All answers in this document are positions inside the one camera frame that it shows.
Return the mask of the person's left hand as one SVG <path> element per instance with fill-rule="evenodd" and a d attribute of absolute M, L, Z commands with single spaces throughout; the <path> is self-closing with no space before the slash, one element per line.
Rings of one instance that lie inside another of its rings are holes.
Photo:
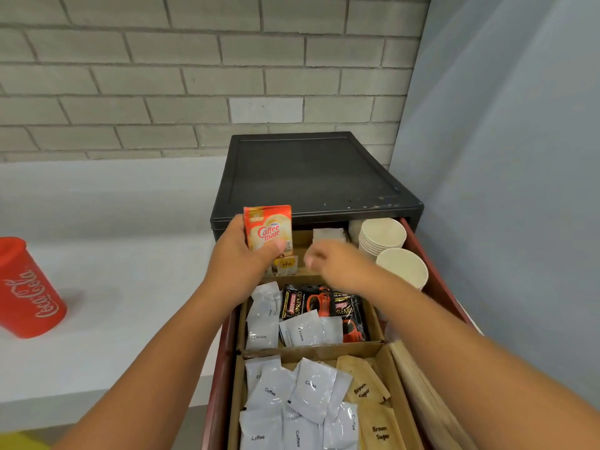
<path fill-rule="evenodd" d="M 238 214 L 215 244 L 203 286 L 236 307 L 258 286 L 268 268 L 257 268 L 245 239 L 244 219 Z"/>

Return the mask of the person's right hand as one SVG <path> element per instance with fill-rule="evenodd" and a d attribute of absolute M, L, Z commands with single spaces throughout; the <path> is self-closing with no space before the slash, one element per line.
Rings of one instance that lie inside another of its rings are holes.
<path fill-rule="evenodd" d="M 376 275 L 377 267 L 352 244 L 339 241 L 335 260 L 326 272 L 315 272 L 326 284 L 352 295 L 364 295 Z"/>

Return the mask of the orange creamer packet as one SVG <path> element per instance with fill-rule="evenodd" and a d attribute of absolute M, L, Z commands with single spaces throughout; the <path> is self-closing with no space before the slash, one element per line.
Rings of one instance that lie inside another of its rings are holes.
<path fill-rule="evenodd" d="M 249 249 L 255 251 L 266 242 L 281 240 L 285 248 L 280 258 L 292 257 L 292 207 L 289 204 L 244 207 L 244 229 Z"/>

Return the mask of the person's right forearm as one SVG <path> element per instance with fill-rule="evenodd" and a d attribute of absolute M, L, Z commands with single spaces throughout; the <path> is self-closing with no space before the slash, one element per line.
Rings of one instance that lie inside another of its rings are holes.
<path fill-rule="evenodd" d="M 479 450 L 600 450 L 600 412 L 378 267 L 360 292 L 389 318 Z"/>

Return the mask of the small yellow tea bag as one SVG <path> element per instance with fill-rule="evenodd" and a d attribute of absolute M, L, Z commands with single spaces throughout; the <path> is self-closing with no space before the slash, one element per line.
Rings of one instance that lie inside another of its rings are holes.
<path fill-rule="evenodd" d="M 272 273 L 277 277 L 294 276 L 298 272 L 299 256 L 286 256 L 274 260 Z"/>

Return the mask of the clear white packets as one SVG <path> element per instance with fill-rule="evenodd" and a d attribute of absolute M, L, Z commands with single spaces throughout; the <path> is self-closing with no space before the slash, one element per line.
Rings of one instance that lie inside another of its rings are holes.
<path fill-rule="evenodd" d="M 318 241 L 341 241 L 348 243 L 349 236 L 343 227 L 314 228 L 312 230 L 312 243 Z"/>

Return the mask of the white cream sachet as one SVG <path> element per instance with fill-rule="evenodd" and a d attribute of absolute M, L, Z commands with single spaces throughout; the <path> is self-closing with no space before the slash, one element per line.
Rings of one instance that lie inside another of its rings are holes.
<path fill-rule="evenodd" d="M 281 293 L 264 296 L 252 302 L 246 317 L 245 349 L 270 349 L 278 346 L 281 315 Z"/>
<path fill-rule="evenodd" d="M 336 345 L 343 343 L 343 319 L 336 317 L 319 317 L 321 324 L 320 344 Z"/>
<path fill-rule="evenodd" d="M 277 281 L 266 282 L 256 287 L 251 298 L 254 302 L 267 301 L 274 307 L 275 315 L 281 317 L 281 307 L 283 302 L 283 293 Z"/>
<path fill-rule="evenodd" d="M 287 348 L 325 344 L 325 332 L 317 310 L 305 312 L 279 323 L 280 336 Z"/>

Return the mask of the black coffee sachet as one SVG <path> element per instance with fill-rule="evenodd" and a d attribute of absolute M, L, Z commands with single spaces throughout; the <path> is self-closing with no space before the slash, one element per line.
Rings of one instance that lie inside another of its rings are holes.
<path fill-rule="evenodd" d="M 310 311 L 331 317 L 333 290 L 324 285 L 287 285 L 282 291 L 280 319 L 288 320 Z"/>
<path fill-rule="evenodd" d="M 365 323 L 363 299 L 358 295 L 333 290 L 330 316 L 342 319 L 343 343 L 360 343 L 370 340 Z"/>

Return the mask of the white paper cup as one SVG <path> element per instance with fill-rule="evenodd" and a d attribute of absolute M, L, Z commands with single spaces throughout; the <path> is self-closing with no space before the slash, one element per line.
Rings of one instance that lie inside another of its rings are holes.
<path fill-rule="evenodd" d="M 425 262 L 408 249 L 386 249 L 378 255 L 376 264 L 418 290 L 423 290 L 429 279 L 429 270 Z"/>

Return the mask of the cardboard drawer divider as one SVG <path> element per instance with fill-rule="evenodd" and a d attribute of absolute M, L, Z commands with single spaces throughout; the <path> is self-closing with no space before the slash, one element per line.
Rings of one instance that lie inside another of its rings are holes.
<path fill-rule="evenodd" d="M 428 442 L 428 439 L 422 431 L 418 421 L 418 416 L 414 410 L 408 395 L 406 387 L 403 385 L 400 373 L 394 363 L 390 349 L 383 341 L 383 331 L 376 316 L 374 307 L 364 300 L 364 311 L 367 318 L 368 332 L 373 341 L 353 342 L 326 346 L 309 346 L 309 347 L 278 347 L 269 350 L 247 350 L 245 349 L 246 339 L 246 321 L 244 340 L 236 360 L 236 369 L 244 368 L 244 362 L 250 358 L 260 358 L 271 355 L 279 355 L 281 362 L 288 369 L 294 363 L 299 362 L 302 358 L 311 359 L 313 361 L 325 361 L 331 365 L 335 365 L 337 358 L 343 355 L 356 356 L 366 359 L 379 376 L 380 380 L 386 386 L 391 394 L 391 397 L 386 400 L 386 404 L 391 406 L 395 413 L 398 426 L 400 428 L 401 437 L 407 450 L 433 450 Z M 241 439 L 241 429 L 239 427 L 239 412 L 242 410 L 247 399 L 247 381 L 246 374 L 241 372 L 235 373 L 235 383 L 232 395 L 232 406 L 230 416 L 229 441 L 227 450 L 239 450 L 239 442 Z"/>

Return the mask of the brown sugar sachet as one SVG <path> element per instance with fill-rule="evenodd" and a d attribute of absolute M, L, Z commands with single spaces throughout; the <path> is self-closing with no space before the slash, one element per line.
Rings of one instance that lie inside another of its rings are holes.
<path fill-rule="evenodd" d="M 361 450 L 407 450 L 392 408 L 364 400 L 358 404 L 358 419 Z"/>
<path fill-rule="evenodd" d="M 352 376 L 344 399 L 350 403 L 363 400 L 382 404 L 391 397 L 371 364 L 363 358 L 343 355 L 338 357 L 336 368 Z"/>

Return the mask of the pile of white coffee sachets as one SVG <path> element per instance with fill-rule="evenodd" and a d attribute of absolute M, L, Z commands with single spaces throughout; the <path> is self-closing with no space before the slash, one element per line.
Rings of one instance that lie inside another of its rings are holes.
<path fill-rule="evenodd" d="M 362 450 L 355 378 L 325 362 L 238 360 L 227 450 Z"/>

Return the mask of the brown cardboard flap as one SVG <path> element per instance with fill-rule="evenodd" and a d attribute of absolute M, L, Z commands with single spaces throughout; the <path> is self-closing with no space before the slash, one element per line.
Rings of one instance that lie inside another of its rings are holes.
<path fill-rule="evenodd" d="M 387 343 L 418 421 L 434 450 L 479 450 L 400 340 Z"/>

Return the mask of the red plastic cup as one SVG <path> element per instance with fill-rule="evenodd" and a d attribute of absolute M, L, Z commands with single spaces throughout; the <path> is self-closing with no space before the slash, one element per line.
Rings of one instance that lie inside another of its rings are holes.
<path fill-rule="evenodd" d="M 29 253 L 26 241 L 0 237 L 0 327 L 15 337 L 41 336 L 67 315 L 67 306 Z"/>

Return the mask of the yellow object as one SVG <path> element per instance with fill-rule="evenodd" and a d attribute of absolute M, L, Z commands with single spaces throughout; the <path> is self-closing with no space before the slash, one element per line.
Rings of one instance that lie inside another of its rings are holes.
<path fill-rule="evenodd" d="M 50 450 L 51 447 L 26 432 L 0 433 L 0 450 Z"/>

